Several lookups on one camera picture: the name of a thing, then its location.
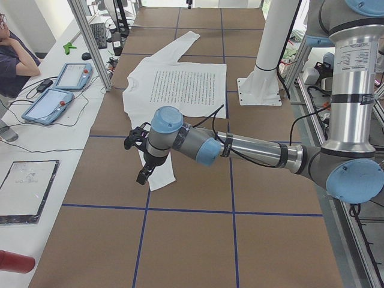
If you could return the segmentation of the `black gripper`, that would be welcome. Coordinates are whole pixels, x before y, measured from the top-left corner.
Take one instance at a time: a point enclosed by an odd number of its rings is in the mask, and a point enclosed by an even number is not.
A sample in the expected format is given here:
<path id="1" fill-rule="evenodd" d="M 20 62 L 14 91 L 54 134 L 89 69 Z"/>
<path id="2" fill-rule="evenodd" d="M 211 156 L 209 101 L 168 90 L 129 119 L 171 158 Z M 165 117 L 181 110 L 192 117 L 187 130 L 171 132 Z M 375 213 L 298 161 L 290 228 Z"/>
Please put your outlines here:
<path id="1" fill-rule="evenodd" d="M 166 156 L 156 157 L 156 156 L 153 156 L 152 154 L 150 154 L 148 152 L 145 152 L 144 153 L 144 160 L 145 160 L 145 165 L 139 171 L 139 174 L 136 178 L 136 182 L 139 184 L 145 184 L 147 182 L 148 178 L 152 175 L 154 169 L 165 163 Z"/>

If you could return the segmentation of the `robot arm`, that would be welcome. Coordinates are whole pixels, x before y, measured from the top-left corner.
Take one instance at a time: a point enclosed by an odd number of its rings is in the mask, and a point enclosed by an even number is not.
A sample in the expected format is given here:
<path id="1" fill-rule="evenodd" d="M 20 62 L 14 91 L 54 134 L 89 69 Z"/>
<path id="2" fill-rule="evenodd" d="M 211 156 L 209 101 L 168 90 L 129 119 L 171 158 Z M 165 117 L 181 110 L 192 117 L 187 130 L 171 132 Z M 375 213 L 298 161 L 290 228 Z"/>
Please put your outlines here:
<path id="1" fill-rule="evenodd" d="M 175 150 L 206 166 L 217 157 L 231 157 L 285 168 L 340 201 L 369 201 L 383 189 L 383 169 L 375 162 L 376 150 L 368 140 L 382 35 L 382 1 L 311 1 L 308 40 L 328 39 L 335 46 L 327 140 L 307 147 L 222 133 L 185 123 L 178 109 L 163 106 L 155 111 L 150 129 L 139 126 L 130 133 L 145 161 L 138 183 L 145 184 Z"/>

